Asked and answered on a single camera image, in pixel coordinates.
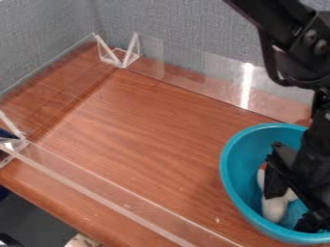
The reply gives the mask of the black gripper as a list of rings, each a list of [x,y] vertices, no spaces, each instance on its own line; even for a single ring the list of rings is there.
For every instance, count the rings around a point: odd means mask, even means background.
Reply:
[[[294,230],[330,231],[330,96],[325,93],[314,94],[312,125],[299,150],[275,142],[267,155],[265,197],[283,197],[290,188],[309,208]]]

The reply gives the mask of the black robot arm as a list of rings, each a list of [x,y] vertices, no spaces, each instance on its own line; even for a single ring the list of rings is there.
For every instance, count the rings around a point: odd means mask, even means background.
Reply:
[[[314,91],[312,123],[293,149],[277,141],[266,157],[263,213],[278,221],[283,212],[271,206],[279,198],[298,199],[308,212],[294,230],[330,230],[330,12],[299,0],[225,0],[254,24],[265,68],[283,87]]]

